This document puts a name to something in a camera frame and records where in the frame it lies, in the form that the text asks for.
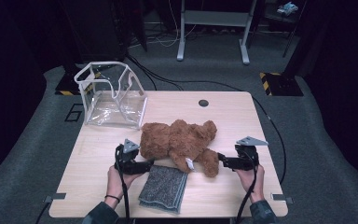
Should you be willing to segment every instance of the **brown teddy bear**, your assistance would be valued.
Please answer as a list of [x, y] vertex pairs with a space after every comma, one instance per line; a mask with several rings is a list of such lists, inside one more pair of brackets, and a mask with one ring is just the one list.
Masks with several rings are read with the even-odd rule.
[[216, 136], [216, 126], [211, 120], [202, 126], [187, 124], [178, 119], [171, 126], [164, 123], [146, 123], [142, 127], [141, 155], [150, 159], [172, 158], [179, 170], [190, 173], [186, 158], [199, 162], [208, 177], [218, 174], [217, 153], [207, 148]]

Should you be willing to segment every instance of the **person's right hand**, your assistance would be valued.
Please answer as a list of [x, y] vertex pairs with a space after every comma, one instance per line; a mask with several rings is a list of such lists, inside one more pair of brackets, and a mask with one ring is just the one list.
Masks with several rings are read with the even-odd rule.
[[[126, 184], [127, 189], [129, 189], [132, 182], [141, 175], [143, 174], [123, 175], [124, 183]], [[107, 173], [107, 176], [108, 179], [107, 179], [106, 195], [112, 195], [118, 197], [121, 200], [123, 197], [123, 188], [122, 188], [120, 174], [118, 173], [118, 170], [115, 168], [114, 165], [112, 165], [109, 168], [109, 172]], [[112, 207], [113, 209], [115, 209], [118, 204], [118, 200], [110, 197], [105, 198], [104, 202], [110, 207]]]
[[[256, 174], [256, 181], [255, 187], [253, 192], [250, 195], [250, 199], [252, 203], [265, 200], [264, 198], [264, 167], [262, 165], [256, 166], [257, 174]], [[244, 170], [235, 170], [238, 176], [240, 177], [241, 183], [243, 188], [246, 192], [252, 185], [252, 182], [255, 179], [255, 172], [254, 170], [244, 171]]]

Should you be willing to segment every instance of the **bracelet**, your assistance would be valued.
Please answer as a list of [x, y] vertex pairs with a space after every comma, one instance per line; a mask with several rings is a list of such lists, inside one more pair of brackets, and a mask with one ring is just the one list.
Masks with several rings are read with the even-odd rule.
[[109, 195], [109, 194], [106, 194], [106, 196], [105, 196], [105, 198], [114, 198], [114, 199], [116, 199], [119, 203], [120, 203], [120, 199], [118, 198], [118, 197], [116, 197], [116, 196], [113, 196], [113, 195]]

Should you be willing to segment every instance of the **transparent plastic container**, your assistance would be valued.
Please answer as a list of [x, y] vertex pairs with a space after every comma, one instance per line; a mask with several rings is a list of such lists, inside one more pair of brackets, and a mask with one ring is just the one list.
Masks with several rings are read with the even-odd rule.
[[124, 63], [89, 63], [75, 76], [85, 109], [85, 124], [141, 128], [147, 94]]

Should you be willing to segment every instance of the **gray carpet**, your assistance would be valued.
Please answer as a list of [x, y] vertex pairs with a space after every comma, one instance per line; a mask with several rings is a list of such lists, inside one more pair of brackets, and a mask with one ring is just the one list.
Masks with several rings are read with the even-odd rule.
[[[267, 96], [260, 72], [284, 70], [288, 56], [282, 58], [286, 39], [281, 35], [258, 34], [249, 49], [251, 63], [241, 62], [235, 35], [197, 36], [187, 40], [185, 59], [176, 61], [178, 43], [163, 47], [148, 44], [130, 48], [130, 54], [156, 74], [175, 80], [209, 80], [250, 92], [266, 109], [279, 129], [287, 153], [287, 173], [282, 183], [286, 196], [295, 200], [283, 223], [358, 223], [358, 173], [350, 166], [324, 130], [318, 106], [302, 77], [296, 80], [303, 97]], [[152, 82], [133, 63], [127, 63], [147, 91]], [[81, 127], [65, 122], [79, 96], [60, 96], [54, 89], [63, 76], [61, 67], [46, 72], [48, 87], [19, 141], [0, 166], [0, 223], [33, 223], [47, 195], [55, 193]], [[186, 91], [234, 91], [212, 83], [178, 83]], [[177, 91], [157, 81], [158, 91]], [[283, 152], [276, 131], [257, 105], [269, 150], [278, 177], [282, 176]], [[80, 218], [52, 218], [45, 211], [40, 223], [80, 223]], [[228, 223], [227, 219], [138, 219], [136, 223]]]

